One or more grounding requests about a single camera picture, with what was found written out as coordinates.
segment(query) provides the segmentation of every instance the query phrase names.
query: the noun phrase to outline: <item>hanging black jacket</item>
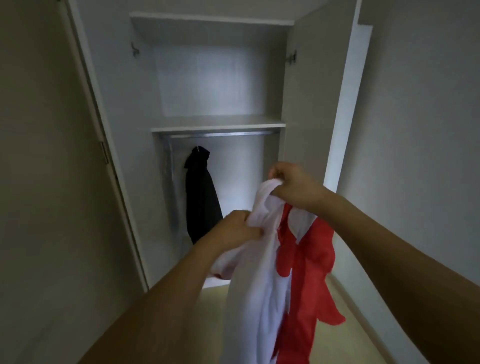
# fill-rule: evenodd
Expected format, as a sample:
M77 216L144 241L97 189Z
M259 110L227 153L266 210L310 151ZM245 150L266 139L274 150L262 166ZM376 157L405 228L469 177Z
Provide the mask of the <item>hanging black jacket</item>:
M187 231L193 244L223 218L212 177L207 171L209 155L205 148L195 147L184 165L187 169Z

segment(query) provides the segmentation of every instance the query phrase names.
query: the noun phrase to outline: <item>red fabric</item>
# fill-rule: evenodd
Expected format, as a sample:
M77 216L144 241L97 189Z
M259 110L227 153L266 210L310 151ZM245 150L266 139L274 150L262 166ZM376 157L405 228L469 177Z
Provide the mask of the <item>red fabric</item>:
M290 311L285 312L272 357L277 364L308 364L317 319L339 325L345 318L339 313L328 291L325 277L335 262L332 238L334 231L316 218L299 244L288 227L292 206L285 204L278 240L276 269L288 277L292 271Z

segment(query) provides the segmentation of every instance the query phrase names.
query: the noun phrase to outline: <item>closet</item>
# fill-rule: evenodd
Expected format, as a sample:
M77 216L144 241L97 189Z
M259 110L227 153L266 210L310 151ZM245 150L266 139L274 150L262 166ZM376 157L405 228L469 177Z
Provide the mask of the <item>closet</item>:
M267 19L255 9L144 12L133 1L67 6L148 287L192 245L184 163L193 148L210 151L224 216L251 209L277 160L324 180L355 0L287 20L274 18L275 2Z

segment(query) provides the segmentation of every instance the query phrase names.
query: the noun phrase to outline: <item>red and white cloth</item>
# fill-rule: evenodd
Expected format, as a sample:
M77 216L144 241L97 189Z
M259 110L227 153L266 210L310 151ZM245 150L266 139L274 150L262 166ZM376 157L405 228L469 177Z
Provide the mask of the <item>red and white cloth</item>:
M325 283L335 261L334 232L270 195L281 183L262 183L247 219L263 228L261 241L224 253L212 267L231 279L221 364L308 364L317 319L345 321Z

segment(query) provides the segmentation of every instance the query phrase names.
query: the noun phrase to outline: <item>clothing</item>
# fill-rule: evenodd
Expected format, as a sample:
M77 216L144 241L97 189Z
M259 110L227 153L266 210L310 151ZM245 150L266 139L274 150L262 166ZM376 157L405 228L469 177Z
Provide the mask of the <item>clothing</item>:
M196 146L184 165L188 169L185 179L187 231L193 244L223 218L215 186L207 170L209 156L208 150Z
M316 320L345 321L325 283L335 261L333 230L270 195L281 183L260 186L247 219L264 229L263 238L212 266L212 273L231 279L221 364L308 363Z

